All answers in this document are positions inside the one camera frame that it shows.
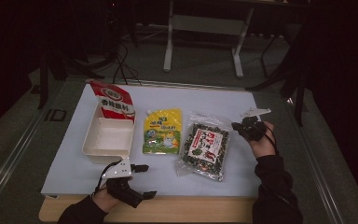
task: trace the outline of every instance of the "open cardboard box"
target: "open cardboard box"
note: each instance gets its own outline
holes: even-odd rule
[[[83,153],[93,163],[109,164],[130,156],[134,122],[131,119],[106,119],[97,104],[83,144]]]

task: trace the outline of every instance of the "yellow snack bag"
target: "yellow snack bag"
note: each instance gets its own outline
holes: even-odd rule
[[[182,111],[179,108],[156,110],[144,124],[143,153],[177,154],[182,133]]]

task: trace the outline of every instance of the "gray floor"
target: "gray floor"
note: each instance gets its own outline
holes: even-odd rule
[[[159,35],[152,35],[160,29],[162,32]],[[265,80],[258,59],[268,40],[262,36],[250,36],[245,40],[241,52],[241,64],[245,74],[242,79],[235,77],[231,61],[229,47],[235,44],[235,39],[225,36],[204,36],[196,43],[192,41],[192,35],[176,33],[172,71],[163,72],[166,44],[164,29],[164,27],[153,29],[140,27],[138,36],[140,42],[137,49],[127,40],[127,37],[124,38],[123,44],[128,48],[125,62],[128,67],[138,72],[137,78],[143,82],[159,81],[244,88]],[[266,55],[269,71],[272,71],[281,61],[287,48],[288,46],[282,39],[275,42]],[[120,55],[124,57],[124,47],[120,48]],[[117,65],[113,64],[96,72],[106,76],[106,80],[111,80],[116,68]],[[131,78],[130,70],[125,69],[124,73],[127,78]],[[35,83],[38,82],[37,75],[38,71],[30,75]],[[84,80],[84,77],[75,72],[70,74],[66,82],[55,81],[51,78],[51,102],[46,108],[65,108],[73,112],[77,102],[67,102],[65,99],[70,99],[72,95],[80,95],[82,89],[78,87],[84,83]],[[262,91],[277,94],[281,85],[282,83],[277,83]],[[328,204],[327,208],[336,208],[338,211],[338,214],[327,217],[322,203],[313,204],[315,199],[308,199],[307,202],[301,202],[302,206],[307,211],[313,209],[314,211],[310,211],[313,214],[320,211],[321,216],[306,218],[305,223],[358,223],[358,188],[351,172],[323,116],[313,102],[311,92],[306,91],[304,101],[302,115],[304,127],[298,130],[309,143],[308,157],[318,164],[317,167],[312,165],[309,167],[316,174],[322,174],[313,177],[315,182],[325,183],[324,189],[318,190],[321,193],[331,193],[333,201],[327,203],[334,202],[335,204]],[[49,163],[54,159],[55,151],[61,143],[71,114],[69,113],[68,119],[64,122],[49,122],[47,125],[45,121],[38,122],[37,119],[43,119],[48,111],[37,110],[37,104],[38,95],[27,93],[0,119],[0,168],[12,151],[17,152],[23,149],[18,155],[20,162],[12,164],[11,167],[15,167],[15,170],[4,178],[7,180],[6,186],[0,189],[0,223],[40,223],[37,214],[43,202],[43,196],[39,194],[39,191],[48,171],[46,161]],[[38,125],[36,125],[36,130],[30,131],[27,127],[33,123],[38,123]],[[21,139],[24,133],[30,133],[32,139]],[[307,187],[304,186],[305,183],[297,185],[303,188],[302,190]]]

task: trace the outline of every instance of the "metal frame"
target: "metal frame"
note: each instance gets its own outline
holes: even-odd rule
[[[168,42],[165,51],[163,71],[170,72],[172,64],[172,32],[175,30],[196,31],[223,35],[237,35],[238,44],[232,51],[232,58],[237,78],[243,78],[240,52],[243,40],[246,37],[254,8],[251,7],[246,15],[245,21],[222,20],[213,18],[202,18],[173,14],[173,0],[170,1],[170,16],[168,18]]]

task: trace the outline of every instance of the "seaweed snack package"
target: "seaweed snack package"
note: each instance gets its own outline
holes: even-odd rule
[[[232,127],[229,119],[191,112],[187,138],[176,163],[177,174],[181,176],[197,173],[222,181],[231,135]]]
[[[86,80],[100,99],[101,110],[106,119],[132,119],[135,121],[130,94],[120,87],[95,79]]]
[[[144,124],[143,153],[177,154],[182,134],[182,112],[179,108],[149,113]]]

